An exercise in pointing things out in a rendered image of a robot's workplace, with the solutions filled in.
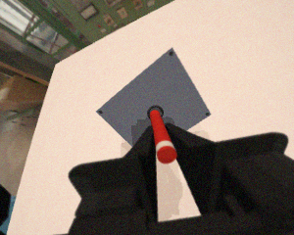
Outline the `red peg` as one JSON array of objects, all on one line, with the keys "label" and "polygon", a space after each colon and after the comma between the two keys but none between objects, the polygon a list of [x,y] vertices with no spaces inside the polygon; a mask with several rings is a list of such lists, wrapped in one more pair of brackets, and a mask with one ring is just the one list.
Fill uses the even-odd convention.
[{"label": "red peg", "polygon": [[150,113],[151,125],[154,131],[154,141],[158,161],[168,165],[176,160],[177,153],[167,132],[160,113],[156,110]]}]

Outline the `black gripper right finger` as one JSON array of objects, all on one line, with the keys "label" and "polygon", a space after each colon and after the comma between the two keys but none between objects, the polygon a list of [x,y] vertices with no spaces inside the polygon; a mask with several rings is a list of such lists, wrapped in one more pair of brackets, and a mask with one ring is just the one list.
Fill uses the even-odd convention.
[{"label": "black gripper right finger", "polygon": [[165,123],[177,153],[177,163],[201,214],[215,211],[221,170],[228,160],[274,152],[284,153],[289,137],[269,132],[214,142],[171,123]]}]

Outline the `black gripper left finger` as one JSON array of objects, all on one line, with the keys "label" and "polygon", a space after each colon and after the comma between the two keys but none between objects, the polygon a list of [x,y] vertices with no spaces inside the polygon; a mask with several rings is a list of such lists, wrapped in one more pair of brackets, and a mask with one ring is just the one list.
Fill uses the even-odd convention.
[{"label": "black gripper left finger", "polygon": [[81,198],[84,193],[135,186],[150,222],[159,221],[153,126],[146,128],[122,158],[77,164],[70,169],[69,181]]}]

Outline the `dark grey sloped panel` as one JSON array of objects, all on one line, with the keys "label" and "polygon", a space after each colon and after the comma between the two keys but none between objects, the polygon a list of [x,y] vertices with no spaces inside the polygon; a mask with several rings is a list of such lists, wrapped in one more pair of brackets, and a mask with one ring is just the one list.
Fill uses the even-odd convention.
[{"label": "dark grey sloped panel", "polygon": [[211,115],[189,73],[171,47],[96,113],[131,147],[158,111],[164,123],[184,130]]}]

